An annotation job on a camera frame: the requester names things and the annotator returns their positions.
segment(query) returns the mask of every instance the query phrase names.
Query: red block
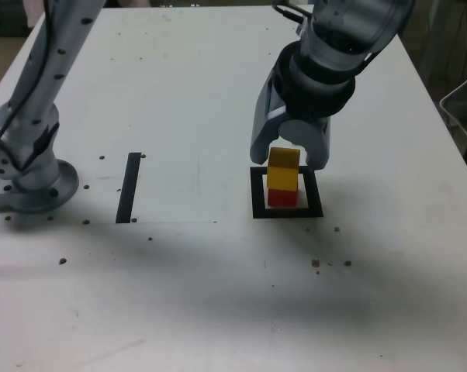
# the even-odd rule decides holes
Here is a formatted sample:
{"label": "red block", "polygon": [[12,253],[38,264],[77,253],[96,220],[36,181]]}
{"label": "red block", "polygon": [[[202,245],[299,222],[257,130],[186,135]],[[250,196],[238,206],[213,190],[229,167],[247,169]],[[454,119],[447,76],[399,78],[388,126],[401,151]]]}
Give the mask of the red block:
{"label": "red block", "polygon": [[295,207],[297,206],[297,190],[285,191],[268,189],[268,205],[270,207]]}

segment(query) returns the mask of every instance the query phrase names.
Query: white cable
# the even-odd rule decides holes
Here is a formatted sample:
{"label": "white cable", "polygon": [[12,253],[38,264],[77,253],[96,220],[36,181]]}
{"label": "white cable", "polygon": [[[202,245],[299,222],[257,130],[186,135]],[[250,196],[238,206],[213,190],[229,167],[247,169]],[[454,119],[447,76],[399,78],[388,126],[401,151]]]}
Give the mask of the white cable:
{"label": "white cable", "polygon": [[450,98],[454,93],[456,93],[459,89],[463,88],[465,85],[467,85],[467,81],[465,81],[463,84],[459,85],[454,91],[443,97],[441,101],[439,102],[439,106],[443,112],[446,113],[456,124],[458,124],[460,130],[463,132],[465,136],[467,136],[467,131],[464,126],[461,125],[461,123],[453,116],[451,113],[444,107],[445,101]]}

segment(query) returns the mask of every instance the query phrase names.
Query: black tape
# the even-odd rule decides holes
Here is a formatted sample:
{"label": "black tape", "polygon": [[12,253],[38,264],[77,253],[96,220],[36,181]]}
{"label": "black tape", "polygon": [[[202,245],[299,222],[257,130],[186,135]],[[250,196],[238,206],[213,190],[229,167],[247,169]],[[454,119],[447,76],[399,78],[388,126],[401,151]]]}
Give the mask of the black tape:
{"label": "black tape", "polygon": [[116,223],[130,223],[132,217],[133,197],[139,177],[141,153],[129,153],[126,161],[125,177],[123,179],[122,192],[119,195]]}
{"label": "black tape", "polygon": [[308,208],[274,209],[265,207],[265,187],[263,175],[267,174],[267,167],[251,167],[251,197],[253,219],[312,219],[323,217],[320,193],[314,171],[307,166],[299,167],[299,173],[304,177]]}

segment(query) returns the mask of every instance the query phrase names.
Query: black square outline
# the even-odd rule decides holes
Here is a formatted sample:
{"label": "black square outline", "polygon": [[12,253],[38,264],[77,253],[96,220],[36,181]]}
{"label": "black square outline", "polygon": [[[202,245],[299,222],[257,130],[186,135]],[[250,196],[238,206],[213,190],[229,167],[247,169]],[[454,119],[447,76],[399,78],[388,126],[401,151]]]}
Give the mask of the black square outline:
{"label": "black square outline", "polygon": [[251,167],[253,219],[311,219],[323,217],[317,178],[309,167],[306,165],[299,167],[299,174],[302,174],[304,177],[308,208],[266,209],[263,175],[267,173],[267,167]]}

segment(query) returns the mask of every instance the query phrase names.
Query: yellow block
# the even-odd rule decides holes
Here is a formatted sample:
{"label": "yellow block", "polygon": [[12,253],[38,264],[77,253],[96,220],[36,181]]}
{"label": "yellow block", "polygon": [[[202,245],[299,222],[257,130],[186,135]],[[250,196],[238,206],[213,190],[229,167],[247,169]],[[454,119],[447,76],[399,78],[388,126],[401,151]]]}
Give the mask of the yellow block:
{"label": "yellow block", "polygon": [[268,188],[284,191],[297,190],[299,174],[299,156],[297,149],[272,147],[268,158]]}

